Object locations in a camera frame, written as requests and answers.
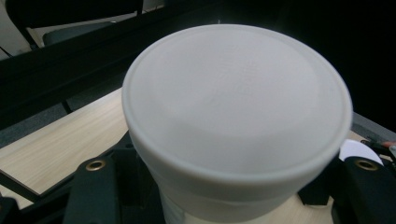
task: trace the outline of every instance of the chair backrest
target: chair backrest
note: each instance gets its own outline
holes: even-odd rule
[[[7,14],[31,45],[26,28],[93,21],[129,13],[142,13],[143,0],[6,0]]]

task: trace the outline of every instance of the light wooden table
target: light wooden table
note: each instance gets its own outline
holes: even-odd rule
[[[114,146],[127,132],[120,90],[0,149],[0,169],[38,193],[44,192],[76,171],[87,159]],[[349,138],[362,137],[350,132]],[[29,201],[0,187],[4,196],[17,199],[20,207]],[[297,196],[269,214],[269,223],[332,223],[331,206],[303,206]]]

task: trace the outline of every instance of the white cylindrical container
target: white cylindrical container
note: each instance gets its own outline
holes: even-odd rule
[[[318,53],[232,24],[152,44],[128,70],[122,104],[168,224],[265,215],[322,171],[352,118],[345,83]]]

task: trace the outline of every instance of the container lid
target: container lid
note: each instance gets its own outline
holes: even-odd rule
[[[214,178],[293,176],[347,136],[345,83],[318,53],[245,25],[183,30],[144,50],[123,84],[132,135],[177,169]]]

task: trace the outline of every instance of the black metal frame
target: black metal frame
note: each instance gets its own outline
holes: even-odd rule
[[[0,198],[0,223],[165,223],[158,188],[128,133],[44,193],[31,198],[23,188],[11,187],[34,203],[19,209],[14,199]]]

